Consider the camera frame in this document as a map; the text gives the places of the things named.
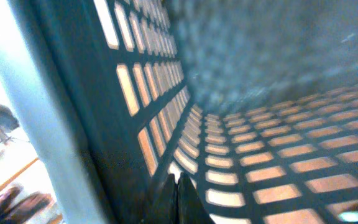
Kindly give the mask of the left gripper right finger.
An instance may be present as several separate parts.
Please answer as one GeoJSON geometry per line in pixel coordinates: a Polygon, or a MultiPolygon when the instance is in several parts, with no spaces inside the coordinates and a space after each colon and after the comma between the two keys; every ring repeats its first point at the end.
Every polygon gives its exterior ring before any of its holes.
{"type": "Polygon", "coordinates": [[[214,224],[209,213],[186,173],[181,173],[178,180],[178,222],[179,224],[214,224]]]}

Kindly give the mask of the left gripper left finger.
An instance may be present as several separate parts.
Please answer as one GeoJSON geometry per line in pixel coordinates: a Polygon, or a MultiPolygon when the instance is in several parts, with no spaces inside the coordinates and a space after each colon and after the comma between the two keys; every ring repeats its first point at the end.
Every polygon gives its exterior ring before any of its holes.
{"type": "Polygon", "coordinates": [[[175,175],[169,174],[162,185],[160,194],[155,199],[142,224],[175,224],[178,221],[178,186],[175,175]]]}

